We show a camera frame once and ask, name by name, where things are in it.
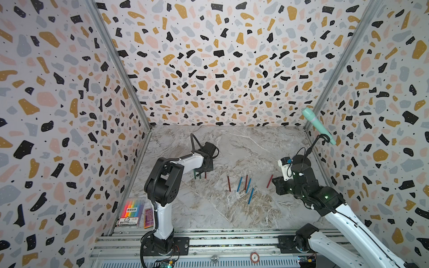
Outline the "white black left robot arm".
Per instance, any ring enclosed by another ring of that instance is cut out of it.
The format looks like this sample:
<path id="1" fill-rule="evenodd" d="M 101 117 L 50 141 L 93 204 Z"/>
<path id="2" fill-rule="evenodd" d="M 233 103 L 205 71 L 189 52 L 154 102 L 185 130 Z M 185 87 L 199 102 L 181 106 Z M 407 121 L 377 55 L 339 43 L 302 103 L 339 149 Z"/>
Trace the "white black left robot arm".
<path id="1" fill-rule="evenodd" d="M 196 175 L 213 171 L 219 152 L 216 145 L 207 142 L 185 156 L 157 159 L 144 187 L 154 213 L 154 229 L 148 236 L 156 250 L 166 254 L 173 248 L 171 204 L 179 193 L 182 176 L 190 171 Z"/>

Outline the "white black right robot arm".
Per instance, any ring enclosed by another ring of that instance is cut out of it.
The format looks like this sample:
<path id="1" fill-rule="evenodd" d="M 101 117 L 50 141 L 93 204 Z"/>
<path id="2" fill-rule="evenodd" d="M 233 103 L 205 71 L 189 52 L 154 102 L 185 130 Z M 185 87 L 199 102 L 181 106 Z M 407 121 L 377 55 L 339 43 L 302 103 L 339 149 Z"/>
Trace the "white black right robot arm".
<path id="1" fill-rule="evenodd" d="M 329 186 L 321 186 L 315 178 L 311 162 L 305 155 L 284 157 L 278 161 L 282 176 L 272 179 L 278 195 L 290 194 L 328 220 L 352 244 L 356 253 L 328 238 L 319 228 L 307 223 L 295 237 L 278 247 L 284 250 L 310 251 L 328 258 L 339 268 L 415 268 L 387 248 L 358 219 L 343 195 Z"/>

